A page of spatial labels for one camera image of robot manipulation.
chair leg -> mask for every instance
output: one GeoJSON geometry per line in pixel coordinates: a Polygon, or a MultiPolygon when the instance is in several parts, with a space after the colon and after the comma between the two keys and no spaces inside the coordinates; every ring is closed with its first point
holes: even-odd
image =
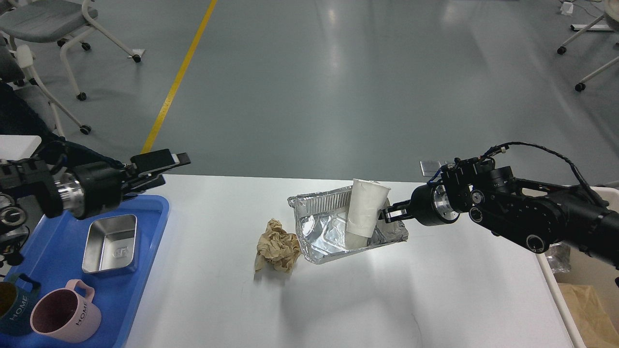
{"type": "Polygon", "coordinates": [[[17,45],[15,44],[15,37],[9,35],[9,45],[11,46],[12,51],[17,51],[17,45]]]}
{"type": "Polygon", "coordinates": [[[565,46],[568,45],[568,43],[574,41],[577,37],[581,36],[584,32],[586,32],[587,30],[589,30],[591,27],[593,27],[595,24],[597,24],[599,21],[601,21],[602,19],[604,19],[604,15],[601,15],[600,17],[596,18],[593,20],[593,22],[587,24],[586,27],[578,30],[577,33],[575,33],[574,35],[570,36],[569,39],[565,40],[564,43],[561,44],[561,46],[556,50],[556,52],[558,54],[563,54],[565,53],[568,49],[565,48],[565,46]]]}
{"type": "Polygon", "coordinates": [[[609,61],[608,63],[604,64],[603,66],[599,67],[597,70],[595,70],[594,72],[590,73],[589,75],[585,76],[582,78],[582,80],[580,80],[580,82],[578,82],[578,84],[576,84],[576,86],[574,87],[575,90],[577,90],[578,92],[582,92],[585,89],[585,82],[591,80],[592,78],[594,78],[595,76],[599,75],[602,71],[610,68],[610,66],[612,66],[613,64],[619,62],[619,57],[609,61]]]}
{"type": "Polygon", "coordinates": [[[88,22],[90,23],[91,26],[97,28],[98,31],[100,31],[102,34],[104,34],[113,43],[115,43],[116,46],[120,47],[128,55],[130,55],[130,56],[134,56],[135,55],[135,53],[133,53],[133,51],[127,45],[125,45],[122,41],[120,41],[114,35],[112,35],[112,33],[110,33],[106,28],[103,28],[103,26],[101,24],[99,24],[97,21],[95,21],[92,18],[86,18],[86,20],[88,20],[88,22]]]}
{"type": "Polygon", "coordinates": [[[58,109],[56,108],[56,104],[50,102],[51,113],[54,114],[54,123],[56,123],[56,129],[58,130],[58,135],[61,137],[66,137],[64,135],[63,126],[60,123],[60,117],[58,116],[58,109]]]}
{"type": "MultiPolygon", "coordinates": [[[[37,71],[35,70],[35,68],[33,66],[30,66],[27,69],[27,71],[32,76],[32,78],[35,79],[35,81],[37,82],[37,85],[39,86],[39,88],[41,89],[43,94],[45,94],[45,96],[51,102],[51,104],[54,105],[52,107],[52,110],[55,111],[54,107],[57,106],[58,108],[60,108],[60,110],[62,110],[65,114],[67,114],[67,116],[71,119],[71,121],[73,121],[76,125],[78,125],[78,127],[80,127],[80,131],[82,131],[82,133],[85,133],[83,129],[87,129],[87,132],[85,134],[88,134],[90,132],[90,126],[88,126],[87,124],[82,123],[75,116],[73,116],[71,111],[69,111],[69,109],[64,107],[64,105],[58,99],[56,99],[56,97],[54,97],[54,95],[51,94],[51,92],[43,84],[43,81],[41,81],[41,78],[37,74],[37,71]]],[[[60,132],[63,131],[63,129],[62,129],[61,125],[60,125],[60,119],[58,118],[58,114],[56,113],[54,115],[54,117],[56,118],[56,127],[58,128],[58,133],[60,133],[60,132]]]]}
{"type": "Polygon", "coordinates": [[[67,59],[67,51],[71,47],[73,47],[76,43],[80,42],[85,37],[87,37],[88,35],[92,34],[94,31],[95,31],[94,28],[88,28],[86,31],[84,31],[83,33],[79,34],[78,36],[72,38],[71,40],[67,41],[67,43],[65,43],[62,47],[60,47],[60,60],[64,64],[64,69],[67,72],[67,77],[69,78],[69,83],[71,83],[71,87],[73,88],[73,92],[75,93],[75,96],[76,96],[76,98],[78,100],[86,100],[86,93],[81,92],[79,90],[79,87],[77,86],[76,78],[73,75],[73,72],[71,71],[71,66],[69,65],[69,60],[67,59]]]}

yellow floor line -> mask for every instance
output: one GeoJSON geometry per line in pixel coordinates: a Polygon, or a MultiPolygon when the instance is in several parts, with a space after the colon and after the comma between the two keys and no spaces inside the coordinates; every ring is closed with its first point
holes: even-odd
{"type": "Polygon", "coordinates": [[[157,119],[155,120],[155,124],[153,124],[153,128],[150,129],[149,137],[146,138],[146,142],[144,143],[144,147],[142,148],[142,153],[150,152],[155,139],[157,138],[157,134],[159,134],[159,130],[161,129],[161,125],[163,124],[163,120],[165,120],[166,115],[168,114],[168,110],[170,109],[170,105],[174,100],[174,96],[176,95],[176,91],[178,87],[181,85],[181,81],[183,81],[183,77],[185,76],[185,72],[187,71],[187,67],[191,62],[191,58],[196,50],[197,44],[200,42],[200,38],[202,37],[202,33],[206,28],[206,25],[209,23],[210,14],[213,13],[213,9],[215,8],[215,4],[217,0],[211,0],[208,10],[204,14],[204,18],[202,18],[202,22],[200,23],[200,27],[198,27],[196,31],[196,35],[194,36],[193,41],[191,42],[191,46],[185,55],[185,59],[181,64],[181,68],[178,70],[176,77],[174,78],[174,83],[172,83],[172,87],[170,87],[170,91],[168,92],[168,96],[165,98],[163,105],[161,106],[161,110],[159,111],[159,115],[157,115],[157,119]]]}

crumpled brown paper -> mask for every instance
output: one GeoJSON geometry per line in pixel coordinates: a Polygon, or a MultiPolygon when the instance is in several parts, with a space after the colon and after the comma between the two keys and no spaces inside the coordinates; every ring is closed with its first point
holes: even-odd
{"type": "Polygon", "coordinates": [[[587,348],[619,348],[619,334],[593,286],[559,283],[559,289],[587,348]]]}
{"type": "Polygon", "coordinates": [[[271,219],[267,224],[267,230],[260,236],[256,249],[258,249],[254,264],[256,272],[268,262],[276,270],[290,273],[295,261],[301,255],[297,235],[286,233],[282,223],[275,219],[271,219]]]}

robotic arm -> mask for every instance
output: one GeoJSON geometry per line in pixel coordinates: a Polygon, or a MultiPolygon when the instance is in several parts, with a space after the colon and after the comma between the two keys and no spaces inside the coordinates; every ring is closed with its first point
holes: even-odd
{"type": "Polygon", "coordinates": [[[584,181],[565,156],[542,146],[509,142],[479,157],[443,165],[410,200],[383,209],[380,219],[417,219],[426,226],[451,224],[468,212],[476,224],[533,251],[544,253],[563,241],[619,269],[619,213],[584,181]],[[510,145],[527,145],[557,155],[570,165],[580,185],[560,186],[515,178],[511,167],[495,168],[494,155],[510,145]],[[440,175],[441,179],[433,182],[440,175]],[[532,197],[522,189],[546,193],[532,197]]]}
{"type": "Polygon", "coordinates": [[[191,163],[187,154],[159,150],[131,157],[123,168],[96,162],[68,168],[59,180],[39,157],[18,161],[0,160],[0,254],[11,266],[20,264],[19,250],[30,231],[24,225],[26,211],[17,200],[35,196],[47,217],[68,210],[76,219],[86,219],[116,209],[149,188],[165,184],[161,174],[191,163]]]}

white table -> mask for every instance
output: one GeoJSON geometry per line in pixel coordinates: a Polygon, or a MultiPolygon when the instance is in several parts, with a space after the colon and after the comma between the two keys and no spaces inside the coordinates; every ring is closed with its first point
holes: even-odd
{"type": "Polygon", "coordinates": [[[8,136],[0,134],[0,159],[26,159],[41,144],[39,136],[8,136]]]}
{"type": "MultiPolygon", "coordinates": [[[[535,255],[466,215],[440,227],[407,221],[406,243],[254,275],[269,219],[294,231],[289,196],[350,182],[166,180],[149,191],[171,213],[127,348],[572,346],[535,255]]],[[[384,184],[392,202],[416,187],[384,184]]]]}

